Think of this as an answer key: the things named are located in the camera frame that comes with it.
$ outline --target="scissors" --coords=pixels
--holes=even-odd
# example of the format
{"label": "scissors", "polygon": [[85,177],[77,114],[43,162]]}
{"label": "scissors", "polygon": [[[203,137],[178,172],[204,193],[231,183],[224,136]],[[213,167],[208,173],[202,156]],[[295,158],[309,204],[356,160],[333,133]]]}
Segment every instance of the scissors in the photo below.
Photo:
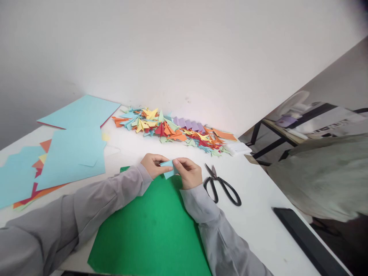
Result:
{"label": "scissors", "polygon": [[[215,203],[219,202],[219,198],[217,196],[217,191],[216,191],[215,184],[214,184],[214,180],[218,180],[220,182],[223,190],[225,191],[227,197],[231,200],[231,202],[234,203],[234,205],[236,205],[236,206],[240,206],[242,204],[242,201],[240,200],[240,197],[239,197],[238,193],[236,192],[236,190],[228,182],[226,182],[221,177],[216,175],[216,170],[215,170],[215,167],[213,165],[212,165],[212,170],[210,170],[210,168],[207,166],[207,164],[205,164],[205,165],[206,165],[206,168],[207,168],[207,170],[208,170],[208,172],[210,173],[211,176],[207,177],[207,179],[204,181],[203,186],[207,191],[207,183],[208,183],[208,181],[211,182],[212,190],[213,190],[214,195],[215,195],[214,202]],[[232,198],[232,196],[230,195],[230,193],[227,190],[225,185],[227,185],[233,191],[235,197],[237,198],[236,201]]]}

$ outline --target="gray fabric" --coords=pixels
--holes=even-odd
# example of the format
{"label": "gray fabric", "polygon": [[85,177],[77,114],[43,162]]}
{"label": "gray fabric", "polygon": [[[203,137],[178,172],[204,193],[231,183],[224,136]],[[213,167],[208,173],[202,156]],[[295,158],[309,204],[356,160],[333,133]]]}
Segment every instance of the gray fabric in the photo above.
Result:
{"label": "gray fabric", "polygon": [[[139,164],[9,221],[0,229],[0,274],[50,275],[105,219],[142,196],[151,181]],[[199,223],[214,276],[272,275],[235,233],[202,185],[181,190],[181,194],[188,213]]]}
{"label": "gray fabric", "polygon": [[302,212],[346,222],[368,215],[368,134],[310,140],[267,172]]}
{"label": "gray fabric", "polygon": [[213,276],[271,276],[272,273],[239,237],[203,185],[180,190],[189,215],[198,223]]}

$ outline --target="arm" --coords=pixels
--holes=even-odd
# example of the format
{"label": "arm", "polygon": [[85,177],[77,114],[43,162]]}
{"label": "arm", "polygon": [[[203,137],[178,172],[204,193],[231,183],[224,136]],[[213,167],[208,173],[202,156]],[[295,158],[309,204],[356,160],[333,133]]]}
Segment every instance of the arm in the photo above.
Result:
{"label": "arm", "polygon": [[213,276],[272,276],[267,267],[237,235],[225,214],[208,196],[202,184],[202,172],[196,164],[188,166],[186,158],[174,161],[183,180],[180,190],[189,215],[198,223],[200,236]]}
{"label": "arm", "polygon": [[147,154],[141,164],[85,186],[0,229],[0,271],[4,275],[49,275],[80,248],[115,211],[142,196],[153,178],[172,170],[156,167],[163,156]]}

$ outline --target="scissor handle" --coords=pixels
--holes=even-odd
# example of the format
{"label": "scissor handle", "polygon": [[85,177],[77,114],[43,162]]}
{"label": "scissor handle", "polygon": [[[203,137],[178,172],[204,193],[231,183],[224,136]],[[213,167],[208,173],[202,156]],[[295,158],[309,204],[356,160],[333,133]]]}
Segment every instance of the scissor handle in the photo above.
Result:
{"label": "scissor handle", "polygon": [[[217,180],[220,182],[220,184],[223,187],[223,189],[224,189],[227,197],[231,200],[231,202],[234,203],[235,206],[240,206],[242,204],[242,201],[240,200],[240,197],[239,197],[238,193],[236,192],[236,190],[228,182],[226,182],[225,180],[223,180],[221,177],[217,177]],[[235,197],[237,198],[236,201],[233,199],[233,197],[231,196],[231,194],[227,190],[225,184],[227,186],[229,186],[229,188],[233,191]]]}
{"label": "scissor handle", "polygon": [[215,203],[217,203],[217,202],[219,202],[219,198],[218,198],[218,196],[217,196],[217,191],[216,191],[215,184],[214,184],[214,180],[212,179],[212,177],[207,177],[207,179],[204,181],[204,184],[203,184],[204,189],[206,190],[206,192],[207,192],[208,196],[210,197],[210,194],[209,194],[209,193],[208,193],[208,191],[207,191],[207,183],[208,183],[208,181],[211,181],[212,191],[214,192],[215,199],[213,199],[213,201],[214,201]]}

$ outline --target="finger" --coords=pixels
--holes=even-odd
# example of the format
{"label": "finger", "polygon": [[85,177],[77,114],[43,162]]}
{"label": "finger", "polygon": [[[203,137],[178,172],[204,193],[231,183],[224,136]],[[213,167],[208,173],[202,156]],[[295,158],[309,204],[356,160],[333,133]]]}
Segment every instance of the finger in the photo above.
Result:
{"label": "finger", "polygon": [[172,171],[174,168],[170,167],[170,166],[165,166],[165,167],[157,167],[157,171],[159,172],[159,174],[163,174],[163,173],[167,173]]}
{"label": "finger", "polygon": [[169,161],[169,159],[167,159],[165,156],[159,155],[159,154],[153,154],[152,155],[152,160],[154,162],[167,162]]}
{"label": "finger", "polygon": [[196,163],[194,163],[189,158],[181,157],[181,158],[176,158],[176,160],[178,160],[184,167],[188,167],[189,169],[193,169],[198,166]]}
{"label": "finger", "polygon": [[176,167],[176,169],[179,171],[180,175],[183,176],[186,173],[188,173],[187,169],[183,166],[182,163],[180,163],[180,161],[178,160],[179,158],[174,159],[172,162],[174,164],[174,166]]}

